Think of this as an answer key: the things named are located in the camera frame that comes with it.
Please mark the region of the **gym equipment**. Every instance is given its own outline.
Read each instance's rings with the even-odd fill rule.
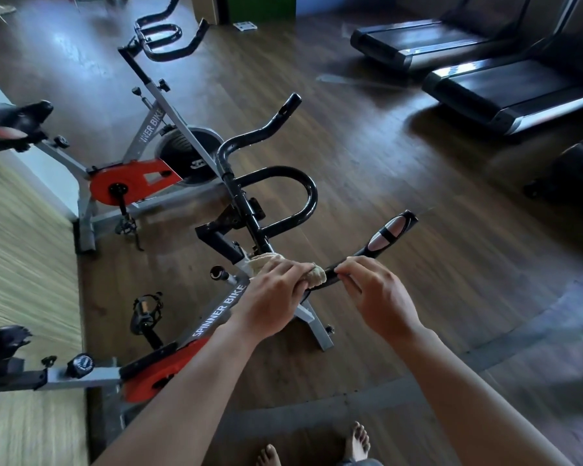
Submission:
[[[551,164],[549,173],[523,187],[530,198],[544,197],[557,201],[575,197],[583,201],[583,141],[568,148]]]
[[[272,136],[291,116],[300,102],[300,97],[293,94],[265,127],[229,139],[218,149],[216,165],[233,200],[218,219],[199,227],[197,234],[200,239],[239,268],[246,268],[249,255],[236,242],[228,242],[225,239],[224,235],[229,230],[246,227],[255,243],[254,253],[260,254],[265,250],[272,251],[270,238],[299,226],[315,211],[318,202],[317,188],[313,180],[300,170],[288,166],[271,166],[236,178],[227,161],[229,155],[239,148]],[[294,215],[261,227],[258,221],[264,218],[264,213],[256,199],[246,197],[243,188],[273,176],[291,178],[303,184],[307,192],[307,201],[303,209]],[[411,211],[402,212],[389,220],[355,255],[376,258],[417,222],[417,218]],[[322,349],[333,346],[328,333],[332,333],[332,330],[324,329],[306,298],[312,291],[325,288],[339,280],[334,273],[336,265],[327,267],[326,282],[307,291],[302,305],[299,305],[296,310],[296,316],[300,318],[307,314],[313,316],[309,325],[318,337]],[[237,304],[250,284],[246,273],[230,275],[222,266],[213,267],[210,276],[214,280],[230,284],[232,291],[214,302],[210,316],[196,329],[187,330],[176,341],[166,345],[154,332],[155,325],[162,318],[162,295],[160,293],[147,294],[134,301],[130,323],[131,332],[145,336],[153,351],[123,367],[96,367],[94,360],[88,354],[80,353],[62,368],[54,366],[56,357],[47,357],[42,360],[44,369],[25,371],[23,360],[16,358],[15,354],[21,346],[28,343],[30,332],[22,326],[0,327],[0,392],[106,386],[115,389],[114,392],[118,393],[116,387],[121,386],[122,398],[128,404],[119,411],[123,419],[126,416],[129,417],[129,413],[133,412],[132,408],[136,408],[133,406],[134,403],[143,403],[153,398],[207,343],[209,337],[206,334],[209,329],[223,317],[223,314],[227,314],[229,309]]]
[[[583,35],[563,33],[578,4],[565,0],[552,36],[525,53],[435,70],[423,90],[503,135],[583,108]]]
[[[151,25],[170,16],[178,3],[179,0],[171,0],[163,12],[136,20],[135,36],[126,46],[119,48],[121,56],[154,98],[151,102],[142,95],[139,87],[132,89],[148,112],[121,161],[87,167],[64,152],[69,147],[64,137],[48,140],[41,129],[41,124],[53,110],[48,101],[23,107],[0,104],[0,151],[15,149],[24,152],[34,144],[81,179],[79,218],[74,223],[77,253],[94,251],[96,233],[109,222],[117,222],[117,234],[135,235],[136,246],[141,250],[135,221],[139,214],[194,191],[202,191],[202,185],[210,187],[220,183],[212,155],[223,143],[222,138],[211,129],[188,125],[166,99],[165,93],[170,91],[166,81],[161,79],[155,84],[135,60],[144,52],[154,62],[168,62],[188,57],[199,46],[210,26],[205,20],[201,21],[187,46],[157,51],[177,42],[182,36],[181,28],[175,24]],[[141,160],[145,149],[157,136],[161,140],[156,145],[154,158]],[[158,179],[150,181],[151,176]],[[117,206],[119,210],[97,214],[98,202]]]
[[[359,28],[350,38],[355,49],[400,72],[412,72],[505,52],[518,41],[529,3],[516,20],[468,7],[461,0],[439,19]]]

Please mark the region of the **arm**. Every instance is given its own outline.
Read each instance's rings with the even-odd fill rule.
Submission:
[[[570,466],[516,409],[423,327],[404,285],[375,260],[351,257],[335,270],[366,323],[417,380],[464,466]]]
[[[224,408],[257,344],[287,325],[312,263],[271,260],[227,323],[130,423],[95,466],[202,463]]]

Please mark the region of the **treadmill belt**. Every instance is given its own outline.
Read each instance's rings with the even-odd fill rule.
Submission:
[[[499,109],[581,83],[577,77],[559,73],[535,60],[471,72],[452,80]]]
[[[378,31],[371,33],[368,36],[385,43],[398,51],[468,39],[477,41],[485,40],[474,34],[446,26],[443,23],[418,26],[415,28]]]

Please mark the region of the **bike saddle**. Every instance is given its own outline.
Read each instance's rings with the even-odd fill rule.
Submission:
[[[23,360],[14,355],[20,347],[30,343],[26,340],[30,335],[22,326],[0,327],[0,378],[23,370]]]
[[[54,106],[49,101],[39,101],[26,106],[0,103],[0,139],[21,140],[39,135],[41,124]]]

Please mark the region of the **wooden wall panel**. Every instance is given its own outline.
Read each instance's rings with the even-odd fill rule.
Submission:
[[[18,356],[28,369],[82,350],[71,224],[0,165],[0,326],[34,337]],[[81,390],[0,394],[0,466],[87,464]]]

